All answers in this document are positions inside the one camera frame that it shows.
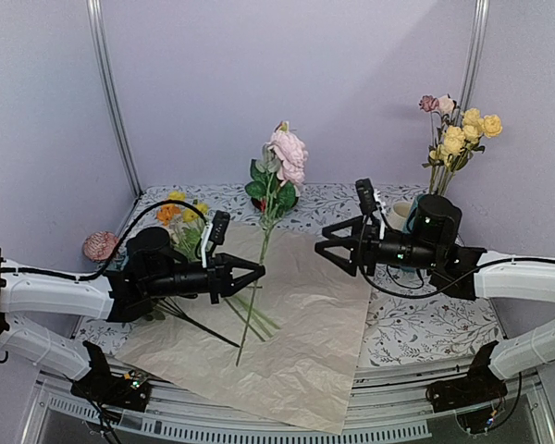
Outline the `teal vase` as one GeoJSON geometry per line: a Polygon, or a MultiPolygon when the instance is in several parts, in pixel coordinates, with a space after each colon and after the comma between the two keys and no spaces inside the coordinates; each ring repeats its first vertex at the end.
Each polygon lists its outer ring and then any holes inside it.
{"type": "Polygon", "coordinates": [[[410,209],[409,209],[409,214],[406,217],[405,222],[404,222],[403,227],[402,227],[402,230],[401,230],[403,233],[410,234],[410,233],[413,232],[413,227],[414,227],[414,223],[415,223],[415,220],[416,220],[418,205],[419,205],[421,199],[425,196],[426,195],[424,193],[421,193],[421,194],[418,194],[417,196],[415,196],[413,198],[413,201],[412,201],[410,209]]]}

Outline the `flower bouquet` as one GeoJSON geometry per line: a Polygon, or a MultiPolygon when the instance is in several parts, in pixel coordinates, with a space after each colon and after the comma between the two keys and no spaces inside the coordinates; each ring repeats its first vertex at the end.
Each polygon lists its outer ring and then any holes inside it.
{"type": "MultiPolygon", "coordinates": [[[[265,262],[273,229],[278,221],[283,218],[285,212],[290,209],[288,205],[282,204],[278,200],[278,196],[282,194],[282,191],[271,191],[265,198],[261,199],[265,200],[265,211],[261,213],[259,220],[260,227],[264,232],[258,261],[260,265],[265,262]]],[[[191,260],[199,258],[200,238],[204,231],[205,223],[196,212],[189,208],[180,209],[179,205],[175,203],[168,203],[162,205],[156,212],[156,219],[164,227],[170,228],[171,246],[175,251],[182,253],[191,260]]],[[[252,286],[251,298],[247,302],[241,296],[236,297],[236,301],[241,307],[247,310],[246,316],[243,316],[232,302],[228,302],[229,308],[245,324],[241,337],[241,346],[244,345],[246,334],[249,330],[259,340],[265,342],[273,336],[272,331],[268,329],[269,327],[275,330],[279,329],[277,324],[254,307],[255,295],[260,288],[259,282],[255,281],[252,286]]]]}

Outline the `cream wrapping paper sheet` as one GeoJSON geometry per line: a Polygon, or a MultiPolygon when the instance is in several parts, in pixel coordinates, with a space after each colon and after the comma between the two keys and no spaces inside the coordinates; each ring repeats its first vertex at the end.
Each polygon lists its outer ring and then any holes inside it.
{"type": "Polygon", "coordinates": [[[292,426],[344,427],[370,290],[315,253],[315,236],[240,223],[224,251],[263,259],[257,290],[211,304],[180,300],[190,321],[140,323],[116,352],[212,402],[292,426]]]}

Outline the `large pink peony stem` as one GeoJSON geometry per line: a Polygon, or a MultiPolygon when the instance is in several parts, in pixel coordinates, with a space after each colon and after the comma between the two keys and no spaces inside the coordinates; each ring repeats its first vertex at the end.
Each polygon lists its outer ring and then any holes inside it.
{"type": "Polygon", "coordinates": [[[252,181],[246,194],[259,203],[259,225],[263,242],[259,263],[265,262],[272,232],[300,198],[309,153],[290,123],[281,121],[262,147],[261,156],[250,165],[252,181]]]}

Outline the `yellow rose stem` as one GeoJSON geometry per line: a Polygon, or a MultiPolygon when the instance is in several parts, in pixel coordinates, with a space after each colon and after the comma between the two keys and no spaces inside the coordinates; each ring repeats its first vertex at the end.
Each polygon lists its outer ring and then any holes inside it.
{"type": "Polygon", "coordinates": [[[448,126],[441,147],[446,174],[440,196],[447,193],[450,182],[474,155],[486,150],[486,140],[500,136],[502,131],[502,120],[498,115],[482,116],[478,108],[456,111],[455,123],[448,126]]]}

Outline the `pink rose stem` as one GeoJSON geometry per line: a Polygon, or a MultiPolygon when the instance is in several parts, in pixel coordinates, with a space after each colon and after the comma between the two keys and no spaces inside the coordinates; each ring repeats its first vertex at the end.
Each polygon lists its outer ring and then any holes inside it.
{"type": "Polygon", "coordinates": [[[424,168],[430,169],[428,192],[442,194],[442,181],[446,174],[445,156],[441,152],[444,134],[455,123],[457,102],[448,94],[439,97],[423,95],[419,109],[429,116],[431,141],[428,144],[427,161],[424,168]]]}

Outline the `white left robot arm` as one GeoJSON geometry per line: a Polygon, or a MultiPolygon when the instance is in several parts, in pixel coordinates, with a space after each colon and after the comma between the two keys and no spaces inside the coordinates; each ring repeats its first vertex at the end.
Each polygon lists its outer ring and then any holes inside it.
{"type": "Polygon", "coordinates": [[[134,376],[114,375],[100,346],[50,329],[49,318],[129,323],[151,313],[166,297],[207,294],[218,303],[264,274],[263,265],[228,253],[209,253],[191,262],[172,249],[163,228],[146,228],[129,239],[123,268],[98,277],[31,269],[5,259],[0,250],[0,351],[66,376],[72,395],[97,406],[143,412],[150,385],[134,376]]]}

